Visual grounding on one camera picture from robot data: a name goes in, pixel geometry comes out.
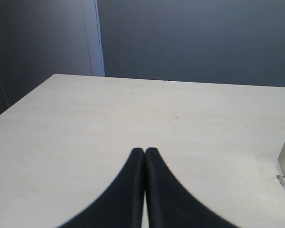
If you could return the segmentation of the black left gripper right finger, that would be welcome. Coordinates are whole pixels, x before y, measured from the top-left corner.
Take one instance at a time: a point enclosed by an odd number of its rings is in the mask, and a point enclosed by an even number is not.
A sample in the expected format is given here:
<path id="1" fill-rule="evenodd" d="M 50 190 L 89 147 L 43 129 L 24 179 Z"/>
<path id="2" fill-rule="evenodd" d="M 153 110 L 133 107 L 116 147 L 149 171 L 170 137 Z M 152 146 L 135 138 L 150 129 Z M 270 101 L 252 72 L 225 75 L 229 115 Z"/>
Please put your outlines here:
<path id="1" fill-rule="evenodd" d="M 146 201 L 151 228 L 235 228 L 192 196 L 170 171 L 157 148 L 148 148 Z"/>

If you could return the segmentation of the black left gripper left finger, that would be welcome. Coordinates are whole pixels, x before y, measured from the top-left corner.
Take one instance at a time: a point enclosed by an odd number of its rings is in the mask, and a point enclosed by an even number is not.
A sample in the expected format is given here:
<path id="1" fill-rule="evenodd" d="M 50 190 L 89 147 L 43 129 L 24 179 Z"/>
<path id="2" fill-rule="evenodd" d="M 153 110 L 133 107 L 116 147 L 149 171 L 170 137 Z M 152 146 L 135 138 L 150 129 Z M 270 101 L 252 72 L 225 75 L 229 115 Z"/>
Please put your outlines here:
<path id="1" fill-rule="evenodd" d="M 145 191 L 145 153 L 131 150 L 109 187 L 61 228 L 140 228 Z"/>

